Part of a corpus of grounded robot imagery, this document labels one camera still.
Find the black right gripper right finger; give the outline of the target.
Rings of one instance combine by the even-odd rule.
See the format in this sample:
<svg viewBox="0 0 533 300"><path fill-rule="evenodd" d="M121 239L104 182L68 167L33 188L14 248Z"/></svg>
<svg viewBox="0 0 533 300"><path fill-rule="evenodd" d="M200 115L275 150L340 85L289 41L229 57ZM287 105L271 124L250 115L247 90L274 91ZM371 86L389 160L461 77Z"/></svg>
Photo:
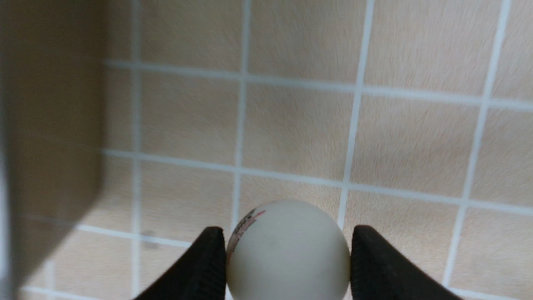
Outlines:
<svg viewBox="0 0 533 300"><path fill-rule="evenodd" d="M354 227L350 289L354 300L459 300L375 228Z"/></svg>

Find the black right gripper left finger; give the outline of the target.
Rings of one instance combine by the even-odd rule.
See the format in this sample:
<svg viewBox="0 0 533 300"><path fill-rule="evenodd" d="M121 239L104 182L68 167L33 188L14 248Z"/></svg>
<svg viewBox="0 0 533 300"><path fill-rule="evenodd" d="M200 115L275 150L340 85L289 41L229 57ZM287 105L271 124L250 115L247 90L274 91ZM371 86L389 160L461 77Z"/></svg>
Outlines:
<svg viewBox="0 0 533 300"><path fill-rule="evenodd" d="M206 227L187 251L137 300L224 300L226 291L223 229Z"/></svg>

